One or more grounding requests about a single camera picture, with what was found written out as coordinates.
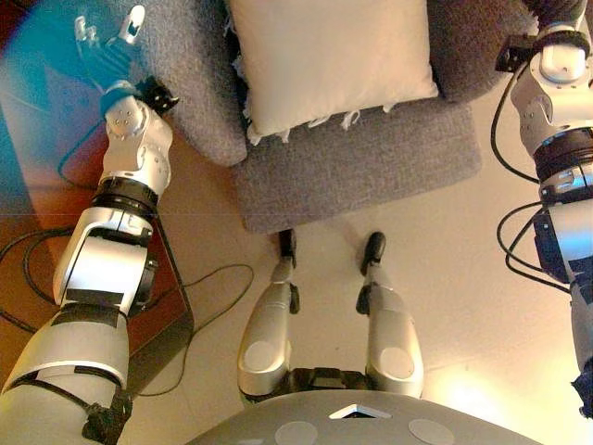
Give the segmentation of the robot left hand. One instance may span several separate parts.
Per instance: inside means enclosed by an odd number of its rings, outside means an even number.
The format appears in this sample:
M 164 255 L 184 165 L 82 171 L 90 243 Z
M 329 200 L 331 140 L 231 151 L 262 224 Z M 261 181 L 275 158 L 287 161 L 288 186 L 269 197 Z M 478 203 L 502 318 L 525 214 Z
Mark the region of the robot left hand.
M 79 58 L 88 78 L 102 94 L 129 81 L 135 46 L 144 22 L 145 7 L 135 5 L 122 20 L 119 31 L 102 41 L 96 26 L 88 25 L 84 15 L 74 20 Z

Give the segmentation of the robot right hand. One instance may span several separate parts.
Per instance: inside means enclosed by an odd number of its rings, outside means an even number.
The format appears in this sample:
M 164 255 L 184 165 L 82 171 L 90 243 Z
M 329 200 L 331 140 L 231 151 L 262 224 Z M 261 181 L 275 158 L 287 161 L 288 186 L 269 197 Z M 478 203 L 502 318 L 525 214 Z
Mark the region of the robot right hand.
M 587 0 L 523 0 L 523 3 L 537 18 L 540 29 L 559 23 L 577 27 L 587 7 Z

